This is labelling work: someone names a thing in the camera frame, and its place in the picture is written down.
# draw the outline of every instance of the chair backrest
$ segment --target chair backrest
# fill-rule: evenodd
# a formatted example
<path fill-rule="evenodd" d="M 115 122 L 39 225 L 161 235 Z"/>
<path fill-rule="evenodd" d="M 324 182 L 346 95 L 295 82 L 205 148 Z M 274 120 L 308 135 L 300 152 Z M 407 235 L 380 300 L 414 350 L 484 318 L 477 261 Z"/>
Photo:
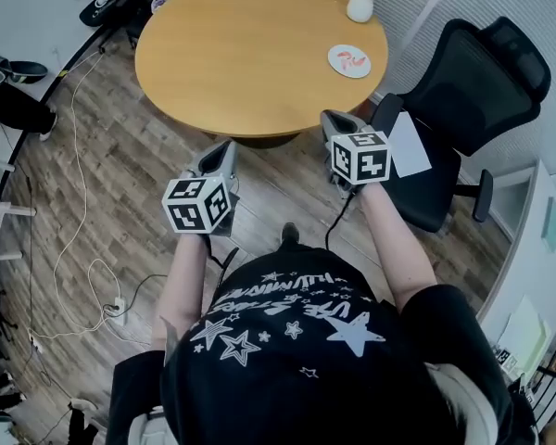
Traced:
<path fill-rule="evenodd" d="M 445 26 L 426 73 L 405 95 L 404 108 L 470 156 L 539 115 L 550 68 L 509 19 L 483 30 L 462 19 Z"/>

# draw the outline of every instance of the white vase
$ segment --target white vase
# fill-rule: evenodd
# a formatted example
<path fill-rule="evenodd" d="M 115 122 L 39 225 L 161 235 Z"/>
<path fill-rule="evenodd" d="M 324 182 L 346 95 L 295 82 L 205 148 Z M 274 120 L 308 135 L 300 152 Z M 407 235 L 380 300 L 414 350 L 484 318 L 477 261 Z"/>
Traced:
<path fill-rule="evenodd" d="M 350 0 L 346 13 L 351 20 L 366 23 L 373 15 L 373 0 Z"/>

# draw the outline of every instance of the round wooden table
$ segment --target round wooden table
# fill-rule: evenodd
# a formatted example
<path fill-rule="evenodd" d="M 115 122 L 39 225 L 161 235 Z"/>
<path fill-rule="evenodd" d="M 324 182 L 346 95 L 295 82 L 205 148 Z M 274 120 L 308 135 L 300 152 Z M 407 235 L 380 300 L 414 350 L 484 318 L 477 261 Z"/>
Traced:
<path fill-rule="evenodd" d="M 136 49 L 148 98 L 175 120 L 231 137 L 280 137 L 319 125 L 322 110 L 351 111 L 375 90 L 387 41 L 375 17 L 346 16 L 348 0 L 169 0 Z M 327 61 L 354 45 L 372 63 L 361 79 Z"/>

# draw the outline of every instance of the wooden floor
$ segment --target wooden floor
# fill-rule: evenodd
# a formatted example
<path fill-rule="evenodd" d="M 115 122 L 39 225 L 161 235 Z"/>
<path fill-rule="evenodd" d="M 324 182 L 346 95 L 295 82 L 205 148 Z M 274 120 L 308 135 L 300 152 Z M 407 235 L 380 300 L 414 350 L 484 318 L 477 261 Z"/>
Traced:
<path fill-rule="evenodd" d="M 169 120 L 146 99 L 136 81 L 133 53 L 125 41 L 114 41 L 109 50 L 76 96 L 78 148 L 88 186 L 88 214 L 57 270 L 60 298 L 72 318 L 85 326 L 94 325 L 100 314 L 86 278 L 93 259 L 100 258 L 111 267 L 126 298 L 147 275 L 169 270 L 176 236 L 170 232 L 160 199 L 169 179 L 211 143 L 208 135 Z M 5 312 L 20 325 L 16 341 L 7 348 L 12 358 L 9 369 L 29 398 L 12 414 L 32 440 L 41 439 L 56 423 L 66 411 L 69 396 L 95 402 L 99 407 L 97 420 L 105 429 L 113 366 L 145 349 L 119 341 L 105 327 L 81 336 L 40 338 L 43 354 L 33 357 L 21 374 L 30 351 L 26 328 L 30 322 L 31 257 L 32 328 L 46 335 L 78 331 L 58 305 L 52 272 L 58 253 L 83 216 L 70 100 L 89 68 L 86 64 L 73 72 L 54 94 L 52 103 L 60 119 L 52 138 L 42 144 L 36 136 L 30 136 L 19 155 L 19 164 L 31 179 L 32 204 L 37 208 L 32 220 L 32 256 L 29 219 L 7 219 L 1 237 L 3 248 L 18 246 L 25 253 L 22 261 L 0 264 L 0 287 L 7 292 Z M 213 108 L 203 101 L 201 109 Z M 214 254 L 220 259 L 234 246 L 240 247 L 232 269 L 273 251 L 286 221 L 297 223 L 302 242 L 322 245 L 325 231 L 343 201 L 325 181 L 325 150 L 320 140 L 319 131 L 310 131 L 279 148 L 256 151 L 239 147 L 241 202 L 236 209 L 233 236 L 212 241 Z M 29 205 L 30 194 L 21 169 L 10 177 L 5 200 Z M 438 235 L 420 231 L 417 235 L 440 281 L 461 288 L 478 309 L 509 243 L 492 221 L 483 225 L 472 222 L 471 209 L 470 200 L 458 200 Z M 364 272 L 380 298 L 390 297 L 356 206 L 333 232 L 331 246 Z M 210 262 L 207 301 L 218 275 L 219 269 Z M 91 278 L 100 301 L 112 302 L 117 288 L 101 263 L 95 265 Z M 113 326 L 119 335 L 148 340 L 161 287 L 161 279 L 144 285 L 126 327 Z M 67 426 L 65 418 L 48 440 L 64 442 Z M 104 437 L 100 433 L 96 443 L 102 443 Z"/>

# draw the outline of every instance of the plate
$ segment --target plate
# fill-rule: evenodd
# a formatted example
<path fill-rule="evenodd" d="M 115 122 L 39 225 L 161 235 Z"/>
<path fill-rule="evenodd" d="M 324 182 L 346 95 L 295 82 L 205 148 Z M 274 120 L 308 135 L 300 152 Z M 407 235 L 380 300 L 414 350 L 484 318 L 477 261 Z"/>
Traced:
<path fill-rule="evenodd" d="M 348 78 L 359 79 L 371 72 L 371 60 L 356 46 L 337 44 L 327 53 L 332 68 Z"/>

